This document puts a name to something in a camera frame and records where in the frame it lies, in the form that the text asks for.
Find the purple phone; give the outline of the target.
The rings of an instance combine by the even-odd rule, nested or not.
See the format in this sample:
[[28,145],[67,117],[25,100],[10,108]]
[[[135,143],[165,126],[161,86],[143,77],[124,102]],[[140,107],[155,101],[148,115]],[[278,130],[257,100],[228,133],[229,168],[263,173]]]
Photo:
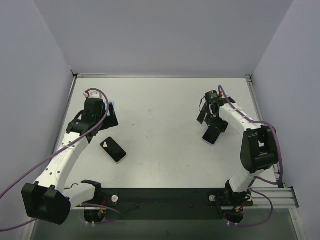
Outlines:
[[218,128],[214,126],[210,126],[207,129],[207,131],[204,133],[202,140],[210,145],[214,145],[218,140],[220,134],[221,134],[221,131]]

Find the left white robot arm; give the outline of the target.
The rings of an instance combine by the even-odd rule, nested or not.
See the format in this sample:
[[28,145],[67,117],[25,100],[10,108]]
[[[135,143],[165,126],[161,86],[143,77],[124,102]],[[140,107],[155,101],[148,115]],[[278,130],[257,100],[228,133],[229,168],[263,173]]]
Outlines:
[[81,153],[98,132],[118,126],[114,103],[89,97],[84,109],[68,124],[63,141],[43,173],[21,191],[27,216],[61,225],[70,211],[81,205],[103,205],[107,198],[102,186],[93,180],[82,180],[65,188],[66,181]]

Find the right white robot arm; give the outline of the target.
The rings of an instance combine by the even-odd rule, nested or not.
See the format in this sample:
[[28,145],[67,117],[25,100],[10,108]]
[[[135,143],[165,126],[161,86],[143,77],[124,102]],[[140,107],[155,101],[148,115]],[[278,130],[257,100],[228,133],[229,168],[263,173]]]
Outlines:
[[223,207],[240,207],[248,203],[251,199],[249,188],[257,177],[280,161],[275,129],[253,120],[231,97],[216,90],[207,92],[201,99],[197,121],[207,125],[202,140],[210,145],[217,142],[228,126],[242,135],[240,169],[226,182],[223,190],[209,199]]

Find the phone in cream case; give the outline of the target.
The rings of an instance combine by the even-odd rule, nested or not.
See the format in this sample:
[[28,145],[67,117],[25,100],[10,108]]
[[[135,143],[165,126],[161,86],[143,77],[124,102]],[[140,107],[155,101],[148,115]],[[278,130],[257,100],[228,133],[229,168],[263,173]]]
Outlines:
[[103,140],[100,146],[116,164],[119,164],[127,156],[127,152],[112,137]]

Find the aluminium table edge frame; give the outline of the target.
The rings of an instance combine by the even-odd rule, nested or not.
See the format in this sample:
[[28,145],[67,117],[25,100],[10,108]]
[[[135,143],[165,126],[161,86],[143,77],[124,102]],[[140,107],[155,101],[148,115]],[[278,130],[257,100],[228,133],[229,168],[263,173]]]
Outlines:
[[183,75],[183,74],[73,74],[75,78],[245,78],[251,79],[252,74],[242,75]]

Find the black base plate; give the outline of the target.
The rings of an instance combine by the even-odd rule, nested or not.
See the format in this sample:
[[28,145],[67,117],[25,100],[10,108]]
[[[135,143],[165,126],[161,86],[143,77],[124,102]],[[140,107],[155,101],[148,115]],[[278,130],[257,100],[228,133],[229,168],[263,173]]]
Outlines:
[[86,222],[107,220],[220,220],[225,210],[251,207],[251,193],[225,188],[103,188],[101,200],[83,208]]

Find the aluminium front rail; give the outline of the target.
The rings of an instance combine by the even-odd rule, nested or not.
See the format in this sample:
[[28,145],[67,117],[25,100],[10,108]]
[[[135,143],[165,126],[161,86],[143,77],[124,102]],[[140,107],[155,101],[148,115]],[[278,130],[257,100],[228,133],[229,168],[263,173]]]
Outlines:
[[251,209],[269,209],[270,202],[274,209],[297,209],[299,203],[292,187],[290,188],[253,188],[246,192],[247,196],[237,202],[229,203],[223,194],[207,196],[208,203],[218,203],[222,209],[232,209],[235,206]]

